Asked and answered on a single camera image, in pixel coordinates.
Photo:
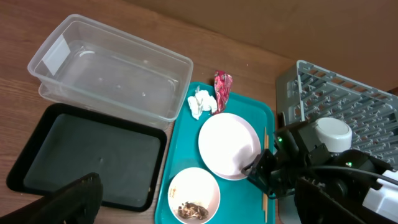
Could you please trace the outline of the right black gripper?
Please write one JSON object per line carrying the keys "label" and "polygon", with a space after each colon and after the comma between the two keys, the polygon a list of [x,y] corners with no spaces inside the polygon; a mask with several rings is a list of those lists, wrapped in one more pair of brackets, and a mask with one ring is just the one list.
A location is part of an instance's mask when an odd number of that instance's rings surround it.
{"label": "right black gripper", "polygon": [[258,154],[241,169],[241,173],[270,199],[281,199],[295,194],[297,172],[289,164],[280,163],[269,149]]}

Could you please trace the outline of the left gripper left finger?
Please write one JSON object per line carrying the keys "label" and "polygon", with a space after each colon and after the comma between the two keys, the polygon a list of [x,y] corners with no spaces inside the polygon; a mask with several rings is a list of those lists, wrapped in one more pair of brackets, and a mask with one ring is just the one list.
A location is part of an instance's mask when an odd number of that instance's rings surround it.
{"label": "left gripper left finger", "polygon": [[25,207],[1,217],[1,223],[87,223],[100,209],[103,184],[97,173],[90,173]]}

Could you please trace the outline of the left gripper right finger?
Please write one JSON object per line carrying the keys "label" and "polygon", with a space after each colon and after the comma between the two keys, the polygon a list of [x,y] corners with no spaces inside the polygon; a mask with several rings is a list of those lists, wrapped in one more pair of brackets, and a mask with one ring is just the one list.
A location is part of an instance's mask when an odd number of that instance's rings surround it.
{"label": "left gripper right finger", "polygon": [[358,205],[342,206],[319,186],[305,179],[295,185],[295,206],[302,224],[382,224],[392,220]]}

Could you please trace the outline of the wooden chopstick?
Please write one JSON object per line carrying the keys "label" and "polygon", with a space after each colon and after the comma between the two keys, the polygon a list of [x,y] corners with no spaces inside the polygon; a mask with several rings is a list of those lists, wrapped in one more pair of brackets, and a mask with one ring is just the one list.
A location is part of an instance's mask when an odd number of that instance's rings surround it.
{"label": "wooden chopstick", "polygon": [[[264,128],[264,150],[269,148],[269,137],[267,135],[267,128]],[[268,221],[268,196],[263,194],[262,196],[262,209],[264,211],[264,221]]]}

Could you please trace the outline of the pink round plate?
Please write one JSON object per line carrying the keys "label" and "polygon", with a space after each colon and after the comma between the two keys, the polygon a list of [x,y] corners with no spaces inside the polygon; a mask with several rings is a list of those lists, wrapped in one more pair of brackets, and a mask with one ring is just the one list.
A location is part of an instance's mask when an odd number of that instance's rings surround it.
{"label": "pink round plate", "polygon": [[198,134],[198,148],[207,168],[226,180],[243,180],[244,167],[262,151],[254,128],[242,117],[231,113],[207,119]]}

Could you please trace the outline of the white napkin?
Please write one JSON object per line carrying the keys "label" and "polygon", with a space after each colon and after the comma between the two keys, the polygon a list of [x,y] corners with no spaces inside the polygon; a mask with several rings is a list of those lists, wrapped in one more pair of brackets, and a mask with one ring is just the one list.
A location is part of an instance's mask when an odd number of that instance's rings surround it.
{"label": "white napkin", "polygon": [[202,112],[210,111],[215,113],[218,109],[216,99],[210,96],[207,90],[201,90],[199,86],[195,89],[195,94],[189,96],[187,101],[192,117],[196,120],[199,120]]}

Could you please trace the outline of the red snack wrapper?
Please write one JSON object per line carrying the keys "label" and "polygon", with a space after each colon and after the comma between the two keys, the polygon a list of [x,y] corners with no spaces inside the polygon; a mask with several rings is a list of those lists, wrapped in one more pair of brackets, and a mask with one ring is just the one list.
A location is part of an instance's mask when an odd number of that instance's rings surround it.
{"label": "red snack wrapper", "polygon": [[214,114],[222,113],[226,109],[233,84],[233,78],[222,70],[215,72],[214,89],[216,95],[217,110]]}

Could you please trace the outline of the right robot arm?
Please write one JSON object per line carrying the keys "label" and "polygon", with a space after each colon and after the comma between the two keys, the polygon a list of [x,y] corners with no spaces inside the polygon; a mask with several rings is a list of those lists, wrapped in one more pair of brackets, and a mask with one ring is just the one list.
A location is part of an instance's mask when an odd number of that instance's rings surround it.
{"label": "right robot arm", "polygon": [[242,169],[270,199],[294,196],[302,223],[397,223],[397,170],[365,152],[332,153],[308,121],[274,132]]}

